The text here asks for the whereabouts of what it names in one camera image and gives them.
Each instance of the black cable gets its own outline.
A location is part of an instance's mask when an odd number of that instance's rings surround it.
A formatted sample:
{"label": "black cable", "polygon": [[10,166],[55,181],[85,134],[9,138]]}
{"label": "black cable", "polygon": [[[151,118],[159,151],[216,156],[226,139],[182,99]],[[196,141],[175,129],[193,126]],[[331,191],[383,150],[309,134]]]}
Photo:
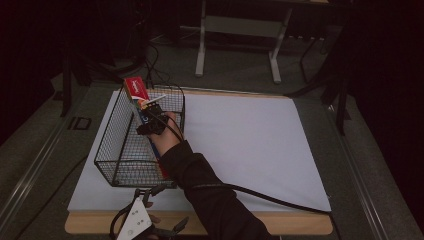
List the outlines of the black cable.
{"label": "black cable", "polygon": [[55,189],[55,191],[53,192],[53,194],[49,197],[49,199],[47,199],[47,201],[44,203],[44,205],[40,208],[40,210],[38,210],[38,212],[31,218],[31,220],[25,225],[24,228],[22,228],[22,230],[18,233],[18,235],[16,235],[16,237],[14,238],[14,240],[18,240],[22,234],[28,229],[29,226],[31,226],[31,224],[35,221],[35,219],[37,219],[37,217],[44,211],[44,209],[47,207],[47,205],[51,202],[51,200],[54,198],[54,196],[59,192],[60,188],[63,186],[63,184],[65,183],[65,181],[69,178],[69,176],[75,171],[75,169],[81,164],[83,163],[86,159],[88,158],[88,155],[83,157],[81,160],[79,160],[74,167],[72,167],[72,169],[68,172],[68,174],[66,174],[66,176],[62,179],[62,181],[60,182],[59,186]]}
{"label": "black cable", "polygon": [[265,199],[267,201],[279,204],[279,205],[283,205],[283,206],[287,206],[287,207],[291,207],[291,208],[295,208],[295,209],[299,209],[299,210],[303,210],[303,211],[308,211],[308,212],[313,212],[313,213],[321,213],[321,214],[329,214],[328,211],[323,211],[323,210],[319,210],[319,209],[315,209],[315,208],[310,208],[310,207],[305,207],[305,206],[301,206],[301,205],[297,205],[294,203],[289,203],[277,198],[273,198],[270,197],[268,195],[244,188],[244,187],[240,187],[237,185],[233,185],[233,184],[228,184],[228,183],[212,183],[212,184],[200,184],[200,185],[195,185],[193,187],[191,187],[191,189],[194,190],[200,190],[200,189],[207,189],[207,188],[224,188],[224,189],[233,189],[233,190],[237,190],[239,192],[244,192],[247,194],[250,194],[252,196],[258,197],[258,198],[262,198]]}
{"label": "black cable", "polygon": [[124,207],[123,209],[121,209],[116,215],[115,217],[112,219],[112,222],[110,223],[110,228],[109,228],[109,237],[112,240],[116,239],[115,236],[115,224],[116,221],[118,221],[118,219],[124,215],[125,213],[129,213],[131,210],[133,203],[128,204],[128,206]]}

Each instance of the white surface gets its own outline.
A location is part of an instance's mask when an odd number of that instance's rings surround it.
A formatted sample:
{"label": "white surface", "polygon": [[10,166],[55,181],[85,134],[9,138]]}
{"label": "white surface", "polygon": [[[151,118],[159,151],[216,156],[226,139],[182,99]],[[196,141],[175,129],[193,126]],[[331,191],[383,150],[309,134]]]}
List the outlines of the white surface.
{"label": "white surface", "polygon": [[132,240],[152,225],[143,201],[140,197],[135,199],[134,204],[125,219],[124,226],[119,232],[118,240]]}
{"label": "white surface", "polygon": [[[132,200],[134,189],[110,187],[94,166],[109,105],[69,211],[118,210]],[[331,210],[292,100],[187,94],[185,136],[222,181],[298,205]],[[293,211],[243,193],[238,196],[251,211]],[[151,201],[152,210],[193,211],[180,189],[165,190]]]}

